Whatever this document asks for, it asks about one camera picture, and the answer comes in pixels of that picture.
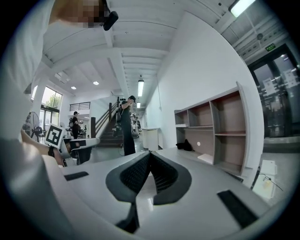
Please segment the glass door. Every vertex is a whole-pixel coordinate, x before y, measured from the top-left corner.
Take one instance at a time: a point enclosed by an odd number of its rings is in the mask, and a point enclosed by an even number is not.
[[[52,114],[52,112],[45,111],[45,124],[44,124],[44,128],[45,128],[46,131],[48,131],[50,123],[51,123],[51,114]]]
[[[39,111],[39,126],[44,130],[44,119],[45,119],[45,111],[41,109]]]
[[[265,137],[288,137],[300,129],[299,70],[286,45],[249,66],[263,109]]]
[[[52,117],[51,117],[51,123],[55,124],[58,126],[58,112],[52,112]]]

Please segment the black pants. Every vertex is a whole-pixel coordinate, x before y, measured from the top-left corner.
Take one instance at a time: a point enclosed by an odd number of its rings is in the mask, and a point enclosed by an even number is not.
[[[73,133],[73,137],[74,139],[77,139],[78,138],[78,129],[72,129],[72,133]]]
[[[124,147],[124,155],[130,155],[135,153],[135,142],[131,133],[131,124],[128,122],[121,123],[122,131],[123,131],[123,147]]]

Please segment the electric fan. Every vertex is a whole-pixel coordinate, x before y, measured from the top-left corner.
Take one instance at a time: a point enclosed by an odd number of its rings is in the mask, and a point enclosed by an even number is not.
[[[43,133],[43,129],[39,125],[39,117],[35,112],[30,112],[27,116],[23,130],[36,142],[39,142],[39,135]]]

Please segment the person in black clothes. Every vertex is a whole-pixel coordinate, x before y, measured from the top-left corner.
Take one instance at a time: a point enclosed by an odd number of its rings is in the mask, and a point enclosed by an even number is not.
[[[131,132],[131,119],[130,119],[130,106],[135,103],[135,97],[130,96],[128,101],[122,102],[121,110],[121,127],[123,131],[123,146],[124,155],[130,155],[135,153],[135,142]]]
[[[74,139],[77,139],[77,138],[78,138],[79,124],[81,124],[81,122],[79,122],[78,119],[77,119],[78,114],[79,114],[79,113],[75,111],[75,112],[74,112],[73,119],[72,119],[72,123],[73,123],[73,126],[72,126],[72,133],[73,133]]]

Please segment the shelf unit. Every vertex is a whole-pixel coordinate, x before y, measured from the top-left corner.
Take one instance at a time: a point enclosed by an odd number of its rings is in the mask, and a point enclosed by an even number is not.
[[[240,176],[247,158],[247,104],[242,86],[175,111],[177,142],[185,139],[195,155],[208,154],[212,164]]]
[[[188,112],[186,110],[180,112],[175,111],[175,124],[185,124],[187,127],[189,126]]]

